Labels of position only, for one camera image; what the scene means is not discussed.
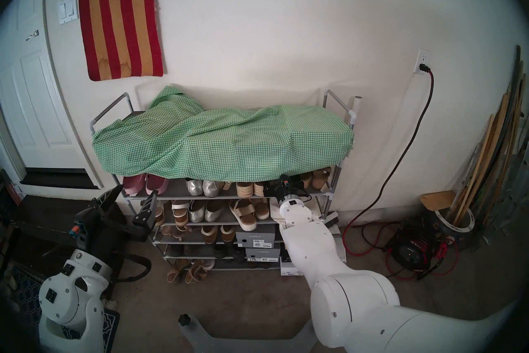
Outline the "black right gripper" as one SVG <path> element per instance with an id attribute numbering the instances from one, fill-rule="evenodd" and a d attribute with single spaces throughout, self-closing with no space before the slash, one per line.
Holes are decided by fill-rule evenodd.
<path id="1" fill-rule="evenodd" d="M 294 196 L 309 198 L 301 175 L 282 174 L 279 179 L 266 182 L 266 198 L 274 197 L 278 202 L 282 202 L 285 198 Z"/>

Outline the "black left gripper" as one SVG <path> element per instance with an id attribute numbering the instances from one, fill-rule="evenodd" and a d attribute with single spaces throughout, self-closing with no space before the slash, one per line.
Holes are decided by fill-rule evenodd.
<path id="1" fill-rule="evenodd" d="M 140 211 L 132 224 L 120 223 L 109 217 L 109 212 L 123 191 L 124 185 L 116 185 L 98 198 L 93 198 L 91 207 L 77 214 L 70 235 L 76 240 L 72 261 L 84 261 L 87 256 L 98 260 L 98 264 L 114 268 L 119 261 L 128 259 L 145 268 L 151 268 L 149 259 L 123 251 L 127 241 L 146 242 L 156 224 L 158 193 L 151 193 L 141 203 Z"/>

